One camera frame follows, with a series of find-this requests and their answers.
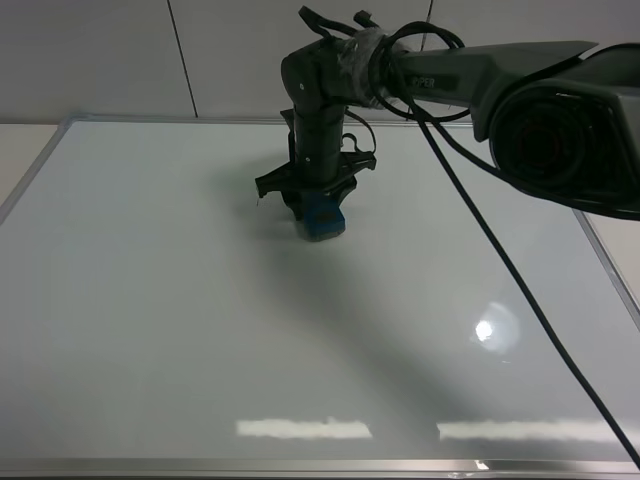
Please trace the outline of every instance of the white tabletop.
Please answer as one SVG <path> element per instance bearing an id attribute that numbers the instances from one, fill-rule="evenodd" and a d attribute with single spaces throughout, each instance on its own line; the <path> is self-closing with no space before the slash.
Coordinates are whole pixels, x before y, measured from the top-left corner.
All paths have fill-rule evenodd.
<path id="1" fill-rule="evenodd" d="M 256 206 L 253 178 L 285 161 L 286 127 L 75 123 L 0 227 L 4 465 L 631 471 L 419 130 L 376 131 L 347 231 L 311 244 L 279 196 Z M 453 160 L 640 446 L 640 334 L 573 212 Z"/>

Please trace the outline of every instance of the wire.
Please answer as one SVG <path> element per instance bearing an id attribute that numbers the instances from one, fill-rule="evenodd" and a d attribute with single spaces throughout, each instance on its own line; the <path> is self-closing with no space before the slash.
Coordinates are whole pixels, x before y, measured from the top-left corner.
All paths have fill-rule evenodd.
<path id="1" fill-rule="evenodd" d="M 591 402 L 598 409 L 598 411 L 602 415 L 602 418 L 605 420 L 607 425 L 609 425 L 609 428 L 611 428 L 616 438 L 618 439 L 622 447 L 625 449 L 625 451 L 627 452 L 627 454 L 629 455 L 629 457 L 631 458 L 635 466 L 640 470 L 640 455 L 635 450 L 633 444 L 627 438 L 626 434 L 624 433 L 624 431 L 622 430 L 618 422 L 615 420 L 615 418 L 613 417 L 613 415 L 611 414 L 611 412 L 609 411 L 605 403 L 602 401 L 602 399 L 597 394 L 595 389 L 591 386 L 591 384 L 589 383 L 587 378 L 584 376 L 584 374 L 580 371 L 580 369 L 578 368 L 578 365 L 571 358 L 571 355 L 569 355 L 569 352 L 567 351 L 565 346 L 562 344 L 560 338 L 558 337 L 555 330 L 551 326 L 551 323 L 549 322 L 546 315 L 542 311 L 542 308 L 540 308 L 540 305 L 538 304 L 537 300 L 533 296 L 533 293 L 529 289 L 529 286 L 522 278 L 522 275 L 516 268 L 515 264 L 507 254 L 506 250 L 504 249 L 504 247 L 502 246 L 502 244 L 500 243 L 496 235 L 491 230 L 491 227 L 489 227 L 489 224 L 480 213 L 480 210 L 474 203 L 471 196 L 467 193 L 466 189 L 462 185 L 462 182 L 460 182 L 460 179 L 458 178 L 455 171 L 447 161 L 445 155 L 442 153 L 442 150 L 440 149 L 438 143 L 436 142 L 436 139 L 434 138 L 433 134 L 429 131 L 429 127 L 427 126 L 427 123 L 431 123 L 435 127 L 435 129 L 438 131 L 438 133 L 442 135 L 445 141 L 447 141 L 447 143 L 449 143 L 449 145 L 451 145 L 451 147 L 454 148 L 454 150 L 456 150 L 456 152 L 462 154 L 465 158 L 471 160 L 474 163 L 474 165 L 482 168 L 484 171 L 494 175 L 497 178 L 503 179 L 503 177 L 506 178 L 507 176 L 505 176 L 504 172 L 501 172 L 500 170 L 489 166 L 484 161 L 477 158 L 475 155 L 471 154 L 471 152 L 467 151 L 460 144 L 455 142 L 455 140 L 453 140 L 453 138 L 451 137 L 451 135 L 449 135 L 449 133 L 445 130 L 445 128 L 442 127 L 442 125 L 440 124 L 440 120 L 433 117 L 424 109 L 419 107 L 414 101 L 413 97 L 409 95 L 406 84 L 404 82 L 404 77 L 396 64 L 395 59 L 391 56 L 391 47 L 400 38 L 403 38 L 408 35 L 415 35 L 420 33 L 435 33 L 447 44 L 449 48 L 464 47 L 464 43 L 462 43 L 462 40 L 460 40 L 460 38 L 455 36 L 453 33 L 447 30 L 435 27 L 434 25 L 428 24 L 426 22 L 413 22 L 411 24 L 405 25 L 391 37 L 384 38 L 371 56 L 371 59 L 369 61 L 369 66 L 368 66 L 368 73 L 369 73 L 369 83 L 370 83 L 373 94 L 376 96 L 376 99 L 383 106 L 385 106 L 385 108 L 387 108 L 388 110 L 394 113 L 396 113 L 396 111 L 399 111 L 402 114 L 400 116 L 404 117 L 404 112 L 397 110 L 395 107 L 390 105 L 382 97 L 382 95 L 380 94 L 380 83 L 376 81 L 377 78 L 380 78 L 381 69 L 383 67 L 389 67 L 391 73 L 394 75 L 395 80 L 398 83 L 398 88 L 401 95 L 400 99 L 403 102 L 405 102 L 413 112 L 413 115 L 410 115 L 409 119 L 415 120 L 418 123 L 418 126 L 420 127 L 422 134 L 424 135 L 425 139 L 431 146 L 433 153 L 435 154 L 436 158 L 442 165 L 442 168 L 444 169 L 445 173 L 451 180 L 451 183 L 453 184 L 456 191 L 458 192 L 458 194 L 464 201 L 465 205 L 473 215 L 474 219 L 480 226 L 480 229 L 483 231 L 483 233 L 491 243 L 491 246 L 495 249 L 496 253 L 498 254 L 500 259 L 504 263 L 505 267 L 507 268 L 507 270 L 515 280 L 516 284 L 520 288 L 520 291 L 522 292 L 525 299 L 531 306 L 531 309 L 533 310 L 536 317 L 538 318 L 540 325 L 542 326 L 549 340 L 551 341 L 554 348 L 562 358 L 564 364 L 567 366 L 569 371 L 573 374 L 575 379 L 578 381 L 578 383 L 580 384 L 584 392 L 587 394 L 587 396 L 591 400 Z M 505 181 L 507 181 L 507 183 L 514 185 L 514 183 L 516 182 L 512 183 L 513 180 L 514 180 L 513 178 L 508 178 L 508 180 L 505 180 Z M 555 198 L 555 196 L 552 196 L 552 195 L 548 195 L 548 197 L 549 197 L 548 199 Z"/>

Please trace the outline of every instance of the robotic arm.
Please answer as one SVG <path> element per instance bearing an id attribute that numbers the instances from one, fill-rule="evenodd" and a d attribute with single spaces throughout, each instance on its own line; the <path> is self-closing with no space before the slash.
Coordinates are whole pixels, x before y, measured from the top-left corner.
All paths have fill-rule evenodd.
<path id="1" fill-rule="evenodd" d="M 386 37 L 365 12 L 363 29 L 320 17 L 306 7 L 305 23 L 322 39 L 287 56 L 282 79 L 294 108 L 282 112 L 290 128 L 289 162 L 256 179 L 258 193 L 280 191 L 309 237 L 344 231 L 339 206 L 355 175 L 375 168 L 374 152 L 342 152 L 349 106 L 387 108 L 425 119 L 452 147 L 529 195 L 587 212 L 640 219 L 640 45 L 610 47 L 581 59 L 591 42 L 520 43 L 464 47 L 453 33 L 413 22 Z M 337 38 L 337 31 L 347 39 Z M 397 40 L 439 35 L 449 49 L 411 52 Z M 437 119 L 406 114 L 399 98 L 465 107 Z M 489 139 L 497 168 L 455 143 L 440 126 L 470 113 L 478 142 Z"/>

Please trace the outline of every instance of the whiteboard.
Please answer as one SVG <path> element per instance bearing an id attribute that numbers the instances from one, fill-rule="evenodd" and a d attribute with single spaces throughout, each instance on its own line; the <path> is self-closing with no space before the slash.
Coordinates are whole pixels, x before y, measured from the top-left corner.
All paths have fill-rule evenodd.
<path id="1" fill-rule="evenodd" d="M 375 130 L 346 232 L 308 243 L 256 204 L 286 126 L 73 123 L 0 227 L 0 471 L 631 469 L 420 131 Z M 449 157 L 640 445 L 640 335 L 574 213 Z"/>

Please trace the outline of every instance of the blue object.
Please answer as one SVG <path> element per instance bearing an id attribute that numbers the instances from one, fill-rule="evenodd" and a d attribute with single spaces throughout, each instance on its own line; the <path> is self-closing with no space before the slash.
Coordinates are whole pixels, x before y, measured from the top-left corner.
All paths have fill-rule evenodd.
<path id="1" fill-rule="evenodd" d="M 320 241 L 337 237 L 344 232 L 346 223 L 340 206 L 323 194 L 309 194 L 304 199 L 304 224 L 309 240 Z"/>

